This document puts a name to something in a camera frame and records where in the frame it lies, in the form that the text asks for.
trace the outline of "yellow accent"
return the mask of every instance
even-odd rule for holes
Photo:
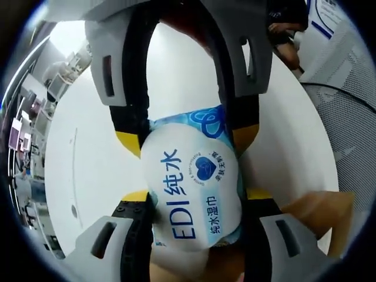
[[[139,138],[136,134],[116,131],[116,136],[125,148],[130,150],[135,156],[141,156]]]
[[[272,199],[271,194],[260,188],[247,188],[247,198],[248,200],[264,200]]]
[[[252,144],[259,132],[259,125],[252,125],[233,130],[236,152],[241,155]]]
[[[145,202],[147,193],[147,190],[133,192],[122,198],[122,202]]]

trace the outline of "metal mesh panel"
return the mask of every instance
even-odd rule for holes
[[[376,73],[356,29],[339,24],[301,82],[332,85],[376,109]],[[345,93],[306,86],[328,133],[340,191],[355,192],[355,209],[367,210],[376,192],[376,115]]]

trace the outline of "blue heart logo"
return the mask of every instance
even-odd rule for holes
[[[217,168],[207,157],[199,157],[196,160],[196,167],[199,169],[197,177],[202,181],[209,180]]]

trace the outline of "blue and white package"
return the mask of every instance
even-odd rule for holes
[[[243,189],[221,106],[152,123],[141,163],[157,210],[156,241],[199,251],[238,239]]]

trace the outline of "white table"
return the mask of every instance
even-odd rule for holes
[[[213,61],[187,36],[163,25],[150,44],[147,78],[151,119],[219,104]],[[335,161],[321,119],[303,87],[276,56],[260,112],[260,132],[241,158],[246,183],[271,190],[280,204],[312,190],[338,191]],[[122,196],[146,188],[139,160],[117,140],[89,69],[56,109],[45,183],[53,227],[65,254],[74,249],[84,229],[113,212]],[[182,272],[192,272],[205,259],[205,254],[198,254]]]

